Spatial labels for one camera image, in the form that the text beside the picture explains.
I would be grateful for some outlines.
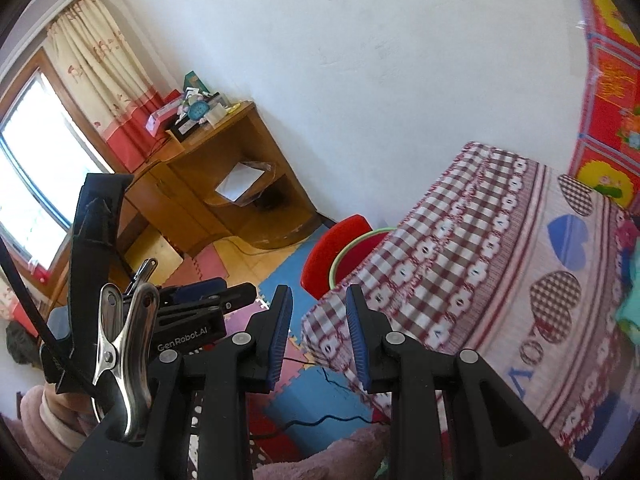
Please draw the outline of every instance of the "green cloth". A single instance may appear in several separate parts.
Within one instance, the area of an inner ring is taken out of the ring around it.
[[[619,187],[603,186],[598,184],[594,187],[598,193],[602,193],[604,196],[610,196],[611,198],[622,198],[622,190]]]
[[[616,321],[631,341],[640,344],[640,238],[630,262],[631,281],[634,286],[616,312]]]

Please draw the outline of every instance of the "black power cord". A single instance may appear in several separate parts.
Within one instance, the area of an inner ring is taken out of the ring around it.
[[[11,254],[9,254],[4,240],[0,237],[0,267],[4,270],[9,285],[14,290],[14,294],[20,301],[22,308],[29,320],[33,323],[38,335],[42,338],[43,343],[51,350],[53,357],[58,363],[78,382],[84,391],[86,391],[94,399],[97,399],[103,406],[108,406],[109,401],[104,395],[89,381],[80,371],[78,366],[64,353],[60,347],[58,340],[51,333],[51,330],[40,315],[37,307],[33,303],[33,298],[27,287],[24,285],[18,269],[16,269]]]
[[[353,390],[351,390],[350,388],[348,388],[348,387],[346,387],[346,386],[342,386],[341,384],[338,384],[338,383],[337,383],[337,382],[335,382],[335,381],[332,381],[332,380],[329,378],[329,375],[326,373],[326,368],[324,368],[323,366],[317,365],[317,364],[315,364],[315,363],[310,363],[309,361],[302,361],[302,360],[300,360],[300,359],[294,359],[293,357],[285,357],[285,358],[283,358],[283,359],[285,359],[285,360],[287,360],[287,361],[293,361],[293,362],[296,362],[296,363],[302,363],[303,365],[308,365],[308,366],[317,366],[317,367],[319,367],[319,368],[322,370],[322,373],[324,374],[324,380],[325,380],[325,381],[327,381],[329,384],[334,384],[335,386],[337,386],[337,387],[338,387],[338,388],[340,388],[341,390],[345,390],[345,391],[349,392],[350,394],[352,394],[352,393],[353,393]]]
[[[284,431],[287,431],[291,426],[306,426],[308,428],[312,428],[314,426],[319,426],[324,421],[326,421],[328,418],[330,418],[331,420],[337,420],[338,422],[351,422],[352,420],[361,420],[362,422],[364,422],[366,424],[382,424],[383,426],[386,426],[386,422],[382,422],[381,420],[376,420],[376,421],[367,420],[363,416],[359,416],[359,415],[349,416],[347,418],[343,418],[343,417],[337,416],[337,415],[325,415],[323,418],[319,418],[315,422],[303,422],[302,420],[290,420],[284,426],[278,428],[273,433],[267,433],[267,434],[262,434],[262,435],[251,435],[250,434],[249,438],[252,439],[252,440],[266,440],[268,438],[273,438],[275,436],[278,436],[279,434],[283,433]]]
[[[309,361],[302,361],[300,359],[294,359],[293,357],[285,357],[284,358],[287,361],[293,361],[296,363],[301,363],[303,365],[309,365],[309,366],[319,366],[315,363],[311,363]],[[338,386],[338,388],[341,388],[343,390],[347,390],[348,392],[353,393],[349,388],[347,388],[346,386],[342,386],[341,384],[338,384],[335,381],[332,381],[331,379],[329,379],[329,376],[326,373],[326,369],[324,367],[319,367],[322,370],[322,373],[324,374],[324,379],[331,384],[335,384],[335,386]],[[290,420],[289,422],[287,422],[286,424],[284,424],[282,427],[278,428],[276,431],[273,431],[273,433],[266,433],[266,434],[260,434],[260,435],[253,435],[250,434],[249,437],[252,440],[267,440],[268,438],[274,438],[278,435],[280,435],[281,433],[283,433],[284,431],[287,431],[291,426],[305,426],[307,428],[312,428],[315,426],[319,426],[320,424],[322,424],[324,421],[326,421],[328,418],[330,418],[331,420],[337,420],[338,422],[351,422],[352,420],[361,420],[362,422],[366,423],[366,424],[383,424],[386,425],[386,422],[383,422],[381,420],[367,420],[366,418],[359,416],[359,415],[355,415],[355,416],[350,416],[347,418],[341,417],[341,416],[337,416],[337,415],[325,415],[322,418],[319,418],[318,420],[314,421],[314,422],[304,422],[302,420]]]

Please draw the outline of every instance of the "blue heart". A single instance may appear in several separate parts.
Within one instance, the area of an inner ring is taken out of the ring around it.
[[[558,260],[569,270],[580,270],[587,263],[583,243],[589,240],[587,224],[574,215],[556,218],[546,226]]]

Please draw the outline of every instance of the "red chair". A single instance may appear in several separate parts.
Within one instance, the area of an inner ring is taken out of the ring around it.
[[[383,227],[358,236],[335,257],[329,269],[329,289],[331,290],[351,274],[367,256],[380,244],[395,227]]]
[[[14,299],[9,306],[9,310],[13,311],[14,320],[20,323],[27,332],[29,332],[32,336],[38,337],[38,331],[36,327],[34,327],[31,319],[27,316],[27,313],[24,311],[22,304],[18,301],[18,299]]]
[[[336,256],[350,242],[373,229],[361,215],[353,215],[338,222],[322,235],[311,249],[302,268],[300,285],[316,300],[329,291],[329,270]]]

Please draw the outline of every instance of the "pink blanket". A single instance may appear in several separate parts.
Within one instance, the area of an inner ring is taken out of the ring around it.
[[[594,476],[640,408],[638,373],[613,318],[624,220],[564,174],[469,143],[398,229],[306,314],[304,346],[361,391],[342,303],[346,286],[360,284],[394,330],[446,353],[477,349]],[[388,395],[362,394],[389,413]]]

